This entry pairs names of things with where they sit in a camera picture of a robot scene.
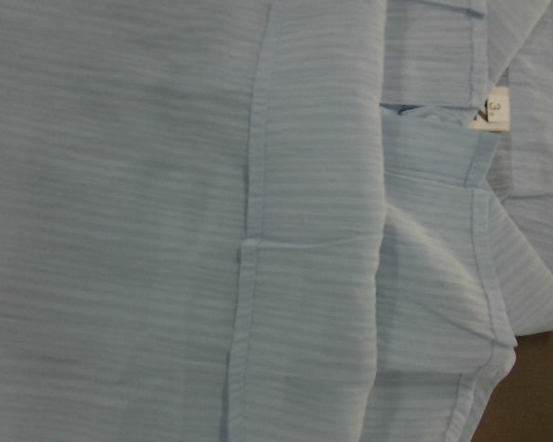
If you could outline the light blue button shirt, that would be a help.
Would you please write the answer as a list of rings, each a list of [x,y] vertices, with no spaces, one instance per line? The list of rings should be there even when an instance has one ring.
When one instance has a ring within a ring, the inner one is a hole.
[[[0,1],[0,441],[468,441],[553,331],[553,1]]]

